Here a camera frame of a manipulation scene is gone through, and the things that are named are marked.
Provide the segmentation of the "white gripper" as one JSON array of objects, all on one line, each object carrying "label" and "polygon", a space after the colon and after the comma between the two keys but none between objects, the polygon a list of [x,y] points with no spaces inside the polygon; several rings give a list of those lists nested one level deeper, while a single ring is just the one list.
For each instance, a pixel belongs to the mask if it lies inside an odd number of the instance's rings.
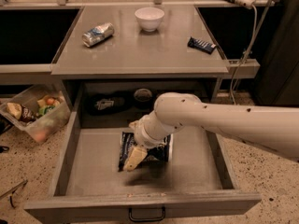
[{"label": "white gripper", "polygon": [[133,171],[148,155],[147,149],[159,146],[170,134],[180,131],[182,125],[168,125],[160,121],[154,111],[139,120],[129,123],[134,131],[134,139],[138,146],[132,146],[123,170]]}]

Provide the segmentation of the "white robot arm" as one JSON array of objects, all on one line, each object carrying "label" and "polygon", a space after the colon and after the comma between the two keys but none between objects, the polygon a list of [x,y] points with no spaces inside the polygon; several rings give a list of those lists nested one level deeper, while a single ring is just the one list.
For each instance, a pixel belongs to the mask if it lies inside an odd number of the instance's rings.
[{"label": "white robot arm", "polygon": [[293,107],[206,104],[188,93],[160,95],[153,110],[129,124],[135,143],[124,169],[133,171],[165,137],[186,126],[267,150],[291,161],[299,159],[299,109]]}]

